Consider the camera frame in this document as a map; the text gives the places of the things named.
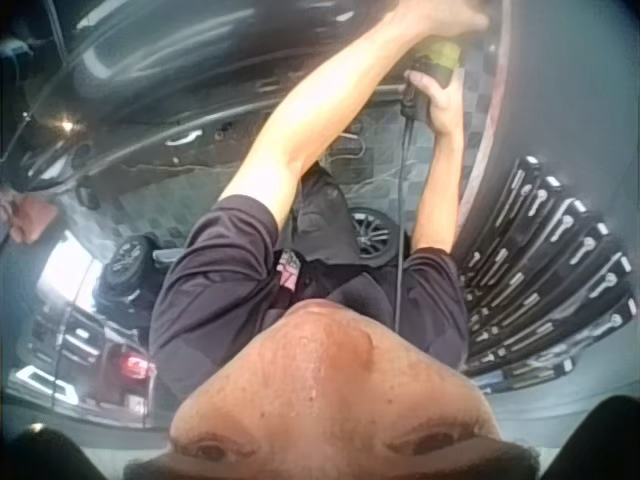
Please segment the power tool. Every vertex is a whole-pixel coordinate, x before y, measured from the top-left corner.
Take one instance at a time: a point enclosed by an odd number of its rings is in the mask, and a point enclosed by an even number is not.
[[[449,40],[425,40],[415,49],[412,70],[425,73],[438,82],[442,88],[447,88],[453,78],[453,73],[460,63],[460,47]],[[402,133],[402,155],[398,172],[398,276],[396,281],[396,297],[394,308],[394,329],[400,333],[400,314],[402,299],[402,268],[404,264],[404,167],[409,156],[409,148],[413,139],[413,126],[416,121],[431,124],[429,118],[430,100],[427,95],[416,90],[407,81],[404,95],[400,104],[400,113],[405,118]]]

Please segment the black shirt sleeve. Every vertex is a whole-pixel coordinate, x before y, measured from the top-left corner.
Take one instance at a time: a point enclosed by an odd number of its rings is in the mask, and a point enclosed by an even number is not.
[[[370,275],[393,307],[397,268],[374,269]],[[404,264],[402,286],[400,336],[459,369],[467,357],[468,315],[453,259],[436,248],[415,251]],[[376,319],[394,328],[392,310]]]
[[[257,200],[218,202],[195,226],[153,312],[151,354],[162,379],[187,396],[260,329],[278,289],[278,227]]]

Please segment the nose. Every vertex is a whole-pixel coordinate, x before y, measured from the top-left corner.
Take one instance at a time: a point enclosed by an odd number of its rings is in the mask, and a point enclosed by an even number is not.
[[[373,366],[368,332],[341,307],[309,304],[288,315],[263,347],[278,385],[291,385],[308,404],[353,398]]]

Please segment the shirt logo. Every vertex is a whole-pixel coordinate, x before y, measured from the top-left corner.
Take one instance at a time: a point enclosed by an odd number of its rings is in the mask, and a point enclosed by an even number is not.
[[[292,250],[282,251],[277,270],[280,272],[280,286],[295,292],[300,274],[300,260]]]

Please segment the car wheel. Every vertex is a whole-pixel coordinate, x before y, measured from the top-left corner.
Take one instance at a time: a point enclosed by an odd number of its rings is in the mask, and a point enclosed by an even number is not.
[[[140,289],[145,276],[154,269],[153,251],[156,249],[156,243],[144,235],[122,242],[104,268],[103,278],[109,291],[129,296]]]
[[[398,224],[388,215],[366,207],[349,209],[360,260],[366,265],[379,267],[398,255]]]

